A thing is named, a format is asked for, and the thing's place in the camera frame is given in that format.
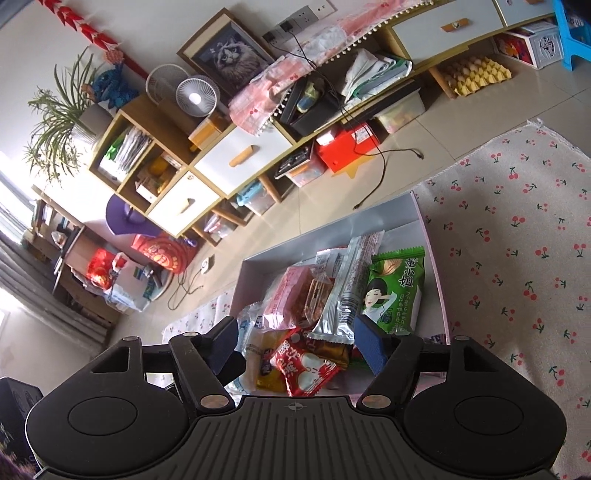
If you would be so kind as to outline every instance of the red paper decoration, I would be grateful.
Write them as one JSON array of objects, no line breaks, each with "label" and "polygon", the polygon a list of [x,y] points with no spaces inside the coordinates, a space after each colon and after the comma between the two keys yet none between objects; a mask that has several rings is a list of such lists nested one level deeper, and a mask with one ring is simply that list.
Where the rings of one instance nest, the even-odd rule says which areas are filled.
[{"label": "red paper decoration", "polygon": [[[113,40],[110,36],[103,32],[99,32],[97,29],[86,23],[84,17],[73,11],[70,7],[62,5],[61,0],[37,1],[51,10],[52,13],[60,19],[63,25],[67,24],[74,30],[80,31],[86,38],[88,38],[90,43],[105,51],[118,49],[119,43],[116,40]],[[148,78],[148,73],[127,55],[124,55],[124,63],[143,79]]]}]

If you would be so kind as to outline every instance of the window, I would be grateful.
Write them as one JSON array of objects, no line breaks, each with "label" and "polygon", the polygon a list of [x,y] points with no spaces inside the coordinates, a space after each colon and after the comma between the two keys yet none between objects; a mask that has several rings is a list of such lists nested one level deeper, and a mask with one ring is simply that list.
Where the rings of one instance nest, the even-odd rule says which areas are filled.
[{"label": "window", "polygon": [[[33,196],[8,177],[15,174],[14,168],[10,166],[8,157],[0,152],[0,229],[14,242],[20,242],[25,230],[31,226]],[[16,175],[20,177],[20,183],[30,182],[26,174]]]}]

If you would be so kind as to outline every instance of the egg carton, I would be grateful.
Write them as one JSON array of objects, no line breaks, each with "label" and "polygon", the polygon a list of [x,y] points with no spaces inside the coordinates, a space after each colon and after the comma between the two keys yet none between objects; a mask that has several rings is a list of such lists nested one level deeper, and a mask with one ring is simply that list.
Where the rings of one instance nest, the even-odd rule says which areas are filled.
[{"label": "egg carton", "polygon": [[491,83],[513,78],[511,71],[488,57],[463,59],[446,68],[444,78],[451,89],[462,97],[477,92]]}]

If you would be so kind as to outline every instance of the white electric fan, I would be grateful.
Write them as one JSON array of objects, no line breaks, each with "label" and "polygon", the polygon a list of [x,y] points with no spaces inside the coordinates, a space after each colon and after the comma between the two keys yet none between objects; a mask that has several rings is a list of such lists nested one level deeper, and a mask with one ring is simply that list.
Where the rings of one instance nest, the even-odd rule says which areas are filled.
[{"label": "white electric fan", "polygon": [[146,93],[158,105],[162,100],[175,100],[177,87],[189,78],[189,73],[174,63],[156,67],[146,80]]},{"label": "white electric fan", "polygon": [[204,75],[194,75],[177,88],[178,106],[191,116],[208,116],[215,110],[219,98],[219,88]]}]

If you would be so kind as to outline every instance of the circular pad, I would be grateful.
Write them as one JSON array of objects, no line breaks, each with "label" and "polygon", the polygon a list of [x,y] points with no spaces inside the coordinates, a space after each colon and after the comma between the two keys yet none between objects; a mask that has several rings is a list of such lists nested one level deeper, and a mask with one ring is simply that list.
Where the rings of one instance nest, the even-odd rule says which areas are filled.
[{"label": "circular pad", "polygon": [[504,435],[523,421],[523,412],[517,405],[497,397],[468,398],[456,406],[454,415],[466,430],[481,435]]},{"label": "circular pad", "polygon": [[96,397],[76,405],[69,415],[74,430],[85,435],[113,435],[128,428],[137,418],[135,406],[116,397]]}]

